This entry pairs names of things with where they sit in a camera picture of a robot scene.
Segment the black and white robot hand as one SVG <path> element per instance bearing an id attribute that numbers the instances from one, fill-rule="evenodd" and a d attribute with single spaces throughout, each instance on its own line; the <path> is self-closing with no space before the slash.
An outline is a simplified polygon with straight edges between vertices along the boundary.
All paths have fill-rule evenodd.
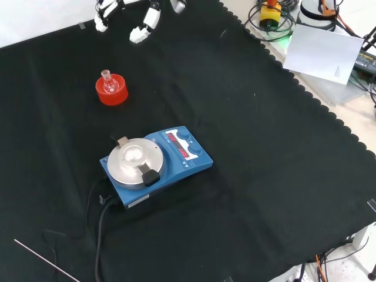
<path id="1" fill-rule="evenodd" d="M 137 2 L 139 1 L 97 1 L 96 15 L 94 17 L 96 30 L 105 32 L 109 26 L 109 19 L 115 12 Z M 161 16 L 159 1 L 149 1 L 149 3 L 149 9 L 146 12 L 143 23 L 130 32 L 129 40 L 134 44 L 141 43 L 147 39 L 159 23 Z"/>

